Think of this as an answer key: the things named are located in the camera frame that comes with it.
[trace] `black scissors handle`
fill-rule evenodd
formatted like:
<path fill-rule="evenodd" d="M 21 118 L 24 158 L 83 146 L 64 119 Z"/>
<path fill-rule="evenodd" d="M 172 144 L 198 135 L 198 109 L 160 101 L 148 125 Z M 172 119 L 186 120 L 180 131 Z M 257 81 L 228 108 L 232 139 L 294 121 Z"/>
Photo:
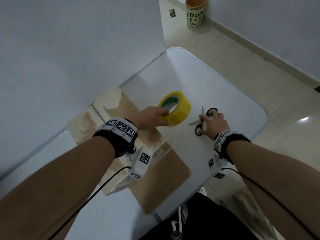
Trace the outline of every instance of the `black scissors handle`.
<path fill-rule="evenodd" d="M 210 109 L 208 109 L 208 111 L 206 112 L 206 116 L 212 116 L 211 110 L 213 110 L 213 109 L 215 109 L 216 111 L 218 111 L 217 108 L 210 108 Z M 202 135 L 202 134 L 199 134 L 199 133 L 198 133 L 198 130 L 202 130 L 202 122 L 195 127 L 195 130 L 194 130 L 194 131 L 195 131 L 195 134 L 196 134 L 197 136 L 201 136 L 201 135 Z"/>

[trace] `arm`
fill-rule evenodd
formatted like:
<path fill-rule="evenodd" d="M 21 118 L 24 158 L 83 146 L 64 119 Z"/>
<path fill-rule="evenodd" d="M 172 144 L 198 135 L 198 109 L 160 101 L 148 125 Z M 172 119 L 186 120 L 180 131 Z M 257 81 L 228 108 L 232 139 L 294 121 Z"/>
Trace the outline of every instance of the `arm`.
<path fill-rule="evenodd" d="M 150 106 L 128 119 L 138 129 L 150 130 L 166 126 L 158 116 L 167 113 Z M 2 238 L 48 239 L 88 199 L 114 157 L 111 143 L 97 136 L 32 174 L 0 201 Z"/>
<path fill-rule="evenodd" d="M 208 129 L 199 133 L 214 137 L 229 130 L 222 113 L 213 110 L 213 117 L 205 119 Z M 320 236 L 320 172 L 294 158 L 274 153 L 247 141 L 232 141 L 228 156 L 238 171 L 257 182 L 314 234 Z M 273 199 L 243 178 L 262 211 L 286 240 L 312 239 L 310 235 Z"/>

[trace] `packing tape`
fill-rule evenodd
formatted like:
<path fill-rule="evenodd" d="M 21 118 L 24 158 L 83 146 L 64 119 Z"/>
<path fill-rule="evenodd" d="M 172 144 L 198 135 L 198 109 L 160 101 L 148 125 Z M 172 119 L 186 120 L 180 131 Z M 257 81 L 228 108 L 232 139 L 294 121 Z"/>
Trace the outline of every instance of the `packing tape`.
<path fill-rule="evenodd" d="M 177 106 L 174 108 L 173 111 L 171 111 L 165 116 L 159 116 L 160 120 L 168 121 L 169 126 L 179 125 L 188 117 L 191 110 L 190 101 L 180 91 L 169 93 L 161 100 L 158 107 L 170 111 L 175 105 Z"/>

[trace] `scissors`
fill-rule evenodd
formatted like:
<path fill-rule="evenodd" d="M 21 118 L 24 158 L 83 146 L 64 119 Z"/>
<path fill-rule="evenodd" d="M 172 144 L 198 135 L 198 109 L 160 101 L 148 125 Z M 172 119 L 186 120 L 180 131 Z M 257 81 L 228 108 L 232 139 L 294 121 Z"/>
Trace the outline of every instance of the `scissors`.
<path fill-rule="evenodd" d="M 208 109 L 208 111 L 206 112 L 206 116 L 209 116 L 209 117 L 212 117 L 212 112 L 211 112 L 211 110 L 212 109 L 215 109 L 216 111 L 218 111 L 218 109 L 217 108 L 210 108 L 210 109 Z M 201 113 L 204 115 L 205 114 L 205 111 L 204 111 L 204 109 L 203 109 L 203 105 L 202 105 L 202 111 L 201 111 Z M 189 125 L 195 125 L 195 124 L 198 124 L 196 127 L 195 127 L 195 134 L 197 135 L 197 136 L 201 136 L 202 134 L 198 134 L 198 129 L 199 130 L 202 130 L 202 124 L 203 124 L 203 119 L 200 119 L 200 120 L 196 120 L 196 121 L 194 121 L 194 122 L 192 122 L 192 123 L 190 123 Z"/>

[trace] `person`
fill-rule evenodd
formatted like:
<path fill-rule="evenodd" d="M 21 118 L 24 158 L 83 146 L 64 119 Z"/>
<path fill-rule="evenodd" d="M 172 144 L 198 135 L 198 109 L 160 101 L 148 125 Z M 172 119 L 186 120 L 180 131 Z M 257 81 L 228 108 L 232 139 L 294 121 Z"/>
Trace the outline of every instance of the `person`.
<path fill-rule="evenodd" d="M 214 140 L 218 133 L 230 128 L 222 113 L 211 112 L 212 118 L 200 115 L 207 124 L 207 130 L 200 133 Z M 166 126 L 167 122 L 159 120 L 158 116 L 167 113 L 165 109 L 150 106 L 126 119 L 138 130 L 150 130 Z M 226 152 L 239 172 L 264 187 L 309 230 L 320 236 L 320 172 L 294 158 L 243 140 L 231 141 Z M 112 144 L 104 137 L 96 136 L 36 171 L 1 199 L 2 239 L 48 239 L 88 199 L 114 157 Z M 286 240 L 312 239 L 270 196 L 245 178 L 243 180 L 266 217 Z M 196 193 L 186 204 L 189 215 L 183 228 L 183 239 L 205 238 L 208 231 L 211 234 L 207 239 L 219 234 L 224 239 L 255 239 L 231 212 L 209 198 Z M 73 220 L 55 239 L 66 236 Z M 169 232 L 162 239 L 169 239 L 172 227 L 165 225 L 166 222 L 169 224 L 167 220 L 163 221 L 143 239 L 161 239 L 164 229 Z"/>

